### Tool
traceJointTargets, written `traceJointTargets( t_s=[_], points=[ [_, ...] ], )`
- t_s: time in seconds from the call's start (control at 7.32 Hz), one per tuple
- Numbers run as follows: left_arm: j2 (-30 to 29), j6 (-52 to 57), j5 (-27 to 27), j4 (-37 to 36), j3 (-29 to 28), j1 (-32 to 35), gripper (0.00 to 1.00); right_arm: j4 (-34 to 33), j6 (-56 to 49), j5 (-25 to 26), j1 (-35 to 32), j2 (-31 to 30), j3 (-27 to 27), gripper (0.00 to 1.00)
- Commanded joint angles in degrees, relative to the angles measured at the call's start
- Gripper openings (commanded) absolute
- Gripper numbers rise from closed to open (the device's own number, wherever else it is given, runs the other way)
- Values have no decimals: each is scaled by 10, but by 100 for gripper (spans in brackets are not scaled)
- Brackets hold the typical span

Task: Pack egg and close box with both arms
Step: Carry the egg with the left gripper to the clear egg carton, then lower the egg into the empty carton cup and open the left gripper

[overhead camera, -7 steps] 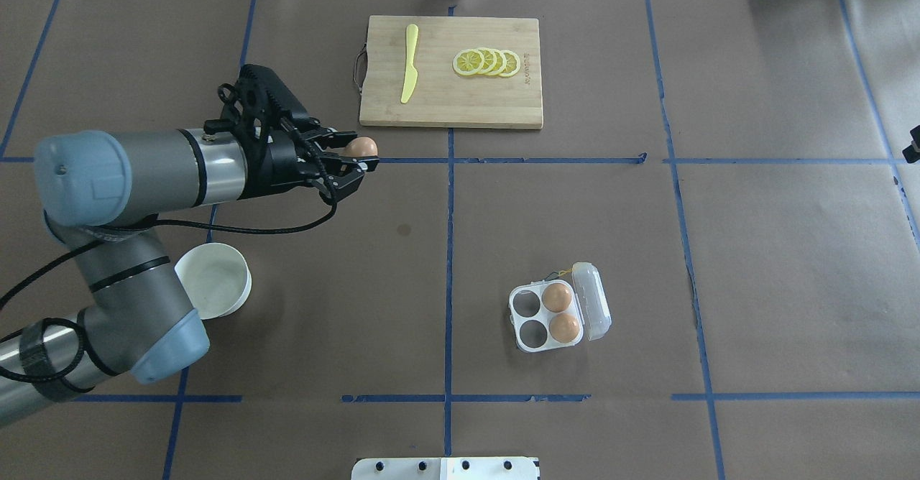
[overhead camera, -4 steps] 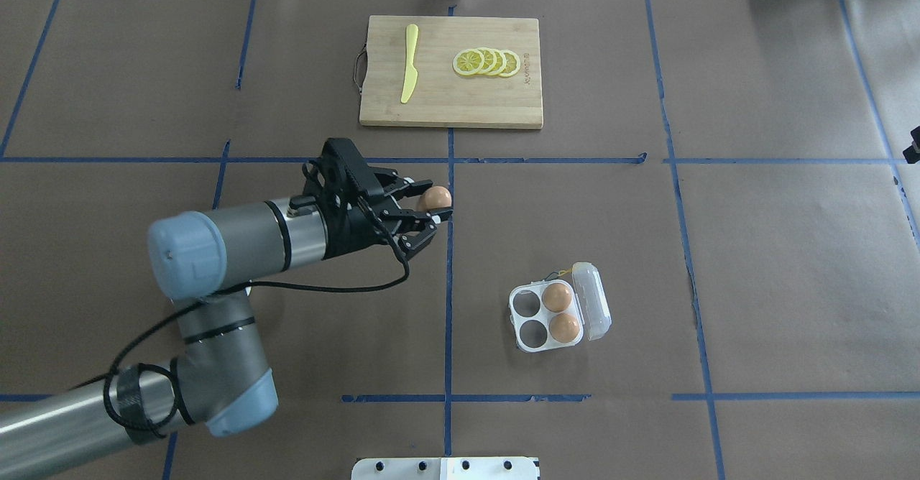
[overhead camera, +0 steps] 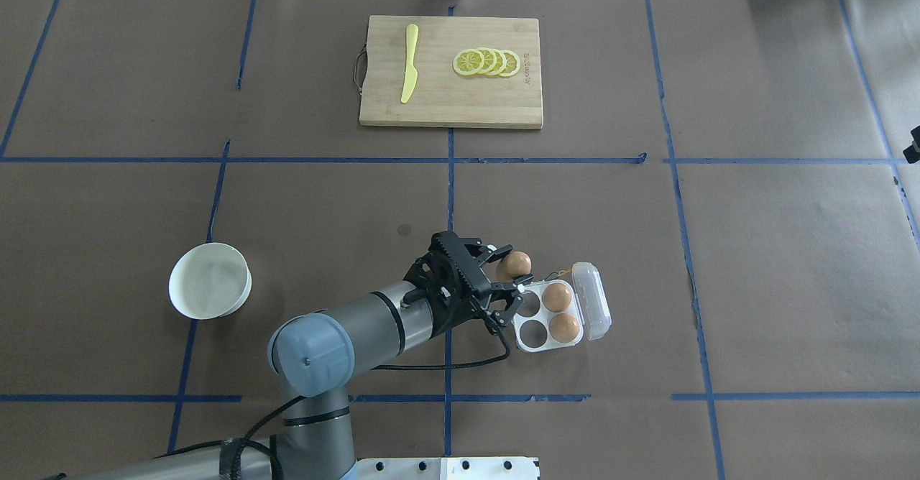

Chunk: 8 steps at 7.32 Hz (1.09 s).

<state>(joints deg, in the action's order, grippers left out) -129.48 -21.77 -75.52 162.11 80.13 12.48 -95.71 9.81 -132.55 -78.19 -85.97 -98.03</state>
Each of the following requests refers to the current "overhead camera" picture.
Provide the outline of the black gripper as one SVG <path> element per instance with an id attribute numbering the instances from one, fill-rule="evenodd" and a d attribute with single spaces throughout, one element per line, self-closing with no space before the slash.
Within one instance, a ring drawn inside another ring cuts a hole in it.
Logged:
<path id="1" fill-rule="evenodd" d="M 500 262 L 515 247 L 483 244 L 478 238 L 460 237 L 453 231 L 436 232 L 428 251 L 411 265 L 404 280 L 414 290 L 411 300 L 427 300 L 433 316 L 433 337 L 480 319 L 490 335 L 502 335 L 525 300 L 532 274 L 510 282 L 492 282 L 486 264 Z"/>

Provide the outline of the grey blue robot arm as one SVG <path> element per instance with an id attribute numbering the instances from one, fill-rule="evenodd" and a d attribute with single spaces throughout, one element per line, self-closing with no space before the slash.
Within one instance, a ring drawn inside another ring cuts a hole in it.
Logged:
<path id="1" fill-rule="evenodd" d="M 510 245 L 453 231 L 431 237 L 403 280 L 345 305 L 283 323 L 267 362 L 285 402 L 244 436 L 178 448 L 90 479 L 355 479 L 347 385 L 468 320 L 483 322 L 510 355 L 504 329 L 523 305 L 532 265 Z"/>

